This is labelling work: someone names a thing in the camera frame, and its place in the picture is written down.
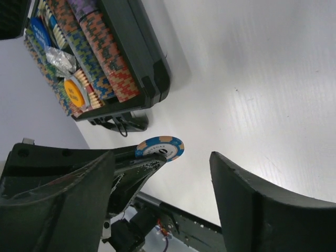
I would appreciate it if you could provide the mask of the blue orange chip stack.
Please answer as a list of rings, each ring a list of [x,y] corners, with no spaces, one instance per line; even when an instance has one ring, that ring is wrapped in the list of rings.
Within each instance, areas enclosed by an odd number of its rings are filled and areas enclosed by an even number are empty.
[[[71,116],[73,114],[73,111],[71,109],[70,100],[64,90],[64,82],[60,78],[58,78],[56,74],[53,73],[52,70],[42,62],[41,56],[37,53],[32,43],[27,38],[24,39],[24,45],[26,46],[32,59],[37,65],[44,80],[47,82],[50,89],[54,93],[58,103],[62,107],[66,116]]]

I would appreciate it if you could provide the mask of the orange black chip stack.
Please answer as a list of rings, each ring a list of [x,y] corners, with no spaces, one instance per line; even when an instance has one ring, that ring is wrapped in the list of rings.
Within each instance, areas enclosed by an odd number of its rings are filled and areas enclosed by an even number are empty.
[[[46,0],[46,3],[49,5],[65,35],[80,29],[80,25],[66,0]]]
[[[119,102],[138,96],[140,91],[103,14],[98,10],[87,14],[79,24]]]

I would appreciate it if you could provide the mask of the blue playing card deck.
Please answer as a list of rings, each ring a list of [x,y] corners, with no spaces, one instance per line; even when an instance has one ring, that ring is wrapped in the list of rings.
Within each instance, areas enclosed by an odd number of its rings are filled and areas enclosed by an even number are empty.
[[[51,11],[51,8],[47,4],[46,1],[39,1],[37,7],[37,16],[40,17],[43,21],[43,24],[46,25],[47,31],[51,36],[52,42],[59,48],[59,49],[66,49],[68,43],[66,38],[57,23],[57,20],[54,14]]]

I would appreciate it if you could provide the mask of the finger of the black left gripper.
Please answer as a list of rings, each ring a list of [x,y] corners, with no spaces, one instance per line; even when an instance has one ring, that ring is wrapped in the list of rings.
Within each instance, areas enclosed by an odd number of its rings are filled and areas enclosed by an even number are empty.
[[[115,172],[108,214],[119,214],[132,203],[146,181],[165,163],[159,154],[135,156],[136,147],[113,149]],[[17,143],[10,151],[1,175],[1,196],[5,199],[42,186],[90,163],[106,149],[62,149]]]

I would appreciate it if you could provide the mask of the black poker set case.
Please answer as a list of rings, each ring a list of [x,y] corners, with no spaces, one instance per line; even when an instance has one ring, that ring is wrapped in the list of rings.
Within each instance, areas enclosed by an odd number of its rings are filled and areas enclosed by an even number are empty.
[[[27,38],[42,62],[56,74],[56,68],[47,61],[45,49],[38,43],[30,25],[30,19],[38,17],[38,4],[39,1],[1,1],[1,40]],[[74,75],[56,76],[64,82],[73,111],[70,117],[75,121],[87,120],[126,137],[130,132],[147,129],[147,117],[135,118],[132,112],[148,109],[167,97],[170,70],[141,1],[97,1],[97,7],[112,31],[140,94],[126,102],[119,102],[116,95],[101,99],[103,107],[83,112],[80,108],[85,100]]]

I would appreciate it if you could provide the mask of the purple black chip stack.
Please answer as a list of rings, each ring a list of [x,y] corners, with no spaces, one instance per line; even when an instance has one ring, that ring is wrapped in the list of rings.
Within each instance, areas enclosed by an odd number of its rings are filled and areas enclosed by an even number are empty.
[[[67,0],[77,21],[98,10],[96,0]]]

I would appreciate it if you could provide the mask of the orange black lower chip stack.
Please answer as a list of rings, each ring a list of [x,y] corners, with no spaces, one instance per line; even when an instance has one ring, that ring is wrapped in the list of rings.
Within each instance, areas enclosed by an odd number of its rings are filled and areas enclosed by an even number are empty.
[[[87,14],[79,24],[119,102],[138,96],[140,91],[103,14],[98,10]]]

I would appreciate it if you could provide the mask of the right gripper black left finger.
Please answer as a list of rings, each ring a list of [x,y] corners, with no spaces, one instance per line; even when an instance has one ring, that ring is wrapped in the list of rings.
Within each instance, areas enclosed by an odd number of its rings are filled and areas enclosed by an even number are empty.
[[[1,251],[97,251],[112,189],[108,151],[81,168],[12,196],[1,178]]]

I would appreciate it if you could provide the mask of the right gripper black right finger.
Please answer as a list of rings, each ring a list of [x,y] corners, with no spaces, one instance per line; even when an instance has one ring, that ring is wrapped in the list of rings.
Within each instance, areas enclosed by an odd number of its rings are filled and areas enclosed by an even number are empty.
[[[284,189],[218,152],[209,163],[227,251],[335,251],[335,203]]]

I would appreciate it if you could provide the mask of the red playing card deck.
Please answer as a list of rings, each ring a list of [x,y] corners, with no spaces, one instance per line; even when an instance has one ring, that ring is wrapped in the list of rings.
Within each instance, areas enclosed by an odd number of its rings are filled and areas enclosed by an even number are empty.
[[[103,107],[104,102],[98,98],[98,95],[90,84],[85,72],[80,68],[74,73],[73,76],[79,82],[80,90],[85,100],[85,105],[82,105],[80,108],[81,111],[87,112]]]

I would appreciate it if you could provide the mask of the blue small blind button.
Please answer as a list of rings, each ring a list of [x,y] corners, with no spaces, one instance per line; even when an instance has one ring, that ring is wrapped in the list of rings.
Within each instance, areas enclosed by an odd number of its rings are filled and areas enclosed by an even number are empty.
[[[44,26],[44,23],[39,17],[32,17],[30,19],[31,29],[37,39],[38,43],[45,48],[45,46],[52,46],[50,35]]]

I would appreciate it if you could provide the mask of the silver key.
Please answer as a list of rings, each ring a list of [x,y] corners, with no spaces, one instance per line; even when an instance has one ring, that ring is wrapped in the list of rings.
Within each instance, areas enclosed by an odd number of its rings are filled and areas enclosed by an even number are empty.
[[[56,68],[58,77],[69,77],[77,71],[77,60],[74,55],[55,47],[45,46],[47,61]]]

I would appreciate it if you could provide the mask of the poker chip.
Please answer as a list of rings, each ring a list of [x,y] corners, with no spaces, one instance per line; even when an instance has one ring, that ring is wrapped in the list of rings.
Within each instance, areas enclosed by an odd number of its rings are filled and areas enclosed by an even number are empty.
[[[171,162],[179,158],[185,150],[184,143],[173,136],[157,136],[141,142],[135,149],[136,157],[158,154]]]

